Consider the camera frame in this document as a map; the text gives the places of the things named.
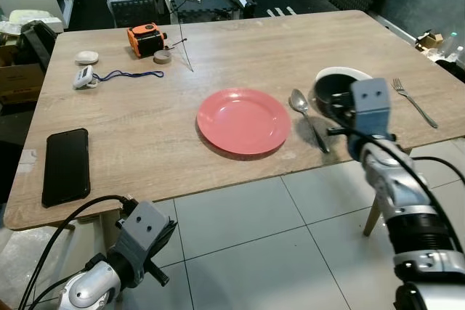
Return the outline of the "light wooden table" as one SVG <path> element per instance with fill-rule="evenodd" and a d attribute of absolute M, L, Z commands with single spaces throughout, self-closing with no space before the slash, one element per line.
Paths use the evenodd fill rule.
<path fill-rule="evenodd" d="M 236 156 L 207 144 L 195 117 L 205 98 L 226 88 L 266 92 L 280 103 L 292 90 L 309 90 L 329 67 L 399 78 L 439 128 L 434 129 L 394 91 L 389 130 L 409 150 L 465 134 L 465 86 L 365 12 L 316 12 L 211 23 L 167 25 L 170 41 L 185 38 L 168 65 L 139 59 L 125 29 L 66 32 L 57 36 L 25 150 L 33 166 L 15 174 L 4 226 L 55 226 L 80 203 L 41 203 L 47 137 L 89 131 L 90 197 L 127 196 L 154 203 L 349 160 L 346 141 L 332 137 L 323 155 L 296 127 L 279 150 L 261 158 Z M 99 54 L 93 65 L 77 52 Z"/>

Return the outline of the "orange black device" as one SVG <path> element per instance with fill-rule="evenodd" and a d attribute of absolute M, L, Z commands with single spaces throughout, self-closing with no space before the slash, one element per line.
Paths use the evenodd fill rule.
<path fill-rule="evenodd" d="M 127 28 L 127 38 L 134 54 L 140 59 L 167 49 L 167 35 L 154 23 Z"/>

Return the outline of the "grey crate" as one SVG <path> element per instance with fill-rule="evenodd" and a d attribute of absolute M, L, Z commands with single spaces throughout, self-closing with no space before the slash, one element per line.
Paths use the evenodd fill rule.
<path fill-rule="evenodd" d="M 132 28 L 158 21 L 156 0 L 105 1 L 113 16 L 114 28 Z"/>

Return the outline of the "silver metal fork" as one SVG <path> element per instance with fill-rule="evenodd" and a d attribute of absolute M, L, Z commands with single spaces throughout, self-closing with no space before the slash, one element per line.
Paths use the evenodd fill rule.
<path fill-rule="evenodd" d="M 416 103 L 416 100 L 410 97 L 410 94 L 408 93 L 408 91 L 405 90 L 399 78 L 393 78 L 392 87 L 393 89 L 395 89 L 395 91 L 398 92 L 398 94 L 401 94 L 402 97 L 405 97 L 406 100 L 408 100 L 409 103 L 411 103 L 416 110 L 418 110 L 418 113 L 422 115 L 422 118 L 424 118 L 424 120 L 427 121 L 429 126 L 431 126 L 434 129 L 439 128 L 438 124 L 434 120 L 432 120 L 432 118 L 430 118 L 424 110 L 422 110 L 421 106 L 418 103 Z"/>

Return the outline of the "black backpack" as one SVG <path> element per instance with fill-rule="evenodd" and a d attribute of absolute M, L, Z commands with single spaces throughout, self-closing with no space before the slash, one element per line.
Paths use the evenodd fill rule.
<path fill-rule="evenodd" d="M 47 72 L 49 61 L 53 54 L 57 32 L 49 25 L 33 20 L 21 27 L 17 39 L 17 65 L 38 64 L 43 72 Z"/>

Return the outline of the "black smartphone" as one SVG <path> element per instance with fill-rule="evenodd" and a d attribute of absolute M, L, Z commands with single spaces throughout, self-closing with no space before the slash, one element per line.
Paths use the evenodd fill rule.
<path fill-rule="evenodd" d="M 46 139 L 42 205 L 72 203 L 89 196 L 89 131 L 83 128 Z"/>

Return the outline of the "black foam block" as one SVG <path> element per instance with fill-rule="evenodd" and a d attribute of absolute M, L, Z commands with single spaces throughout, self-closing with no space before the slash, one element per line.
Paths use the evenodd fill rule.
<path fill-rule="evenodd" d="M 223 20 L 242 20 L 254 16 L 256 0 L 246 0 L 249 8 L 242 10 L 230 0 L 171 0 L 170 9 L 177 22 L 203 23 Z"/>

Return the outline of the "white bowl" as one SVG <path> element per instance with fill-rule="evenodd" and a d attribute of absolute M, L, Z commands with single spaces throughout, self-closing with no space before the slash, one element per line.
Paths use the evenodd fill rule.
<path fill-rule="evenodd" d="M 370 80 L 371 76 L 354 68 L 323 68 L 313 82 L 311 97 L 318 108 L 330 104 L 333 95 L 351 91 L 351 84 L 356 81 Z"/>

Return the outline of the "red plate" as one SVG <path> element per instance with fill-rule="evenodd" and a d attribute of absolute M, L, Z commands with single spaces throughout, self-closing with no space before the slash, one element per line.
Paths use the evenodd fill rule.
<path fill-rule="evenodd" d="M 276 150 L 291 134 L 291 118 L 282 103 L 249 88 L 213 92 L 200 104 L 195 122 L 210 144 L 242 156 Z"/>

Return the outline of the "brown cardboard box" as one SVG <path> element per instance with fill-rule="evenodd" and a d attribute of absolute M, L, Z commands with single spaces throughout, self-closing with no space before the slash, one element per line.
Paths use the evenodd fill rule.
<path fill-rule="evenodd" d="M 0 67 L 0 104 L 36 102 L 43 82 L 44 71 L 40 64 Z"/>

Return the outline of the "white oval case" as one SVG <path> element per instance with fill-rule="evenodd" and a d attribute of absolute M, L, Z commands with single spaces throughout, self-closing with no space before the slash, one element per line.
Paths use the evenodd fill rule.
<path fill-rule="evenodd" d="M 93 65 L 99 61 L 99 54 L 89 50 L 80 51 L 74 55 L 74 61 L 79 65 Z"/>

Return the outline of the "black bag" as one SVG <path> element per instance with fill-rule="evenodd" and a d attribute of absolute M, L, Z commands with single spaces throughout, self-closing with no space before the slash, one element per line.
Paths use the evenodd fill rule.
<path fill-rule="evenodd" d="M 465 69 L 462 67 L 459 67 L 459 65 L 456 64 L 455 62 L 446 61 L 444 59 L 439 59 L 438 61 L 435 62 L 435 64 L 439 65 L 439 67 L 441 68 L 444 68 L 446 71 L 448 71 L 448 73 L 452 74 L 462 83 L 465 83 Z"/>

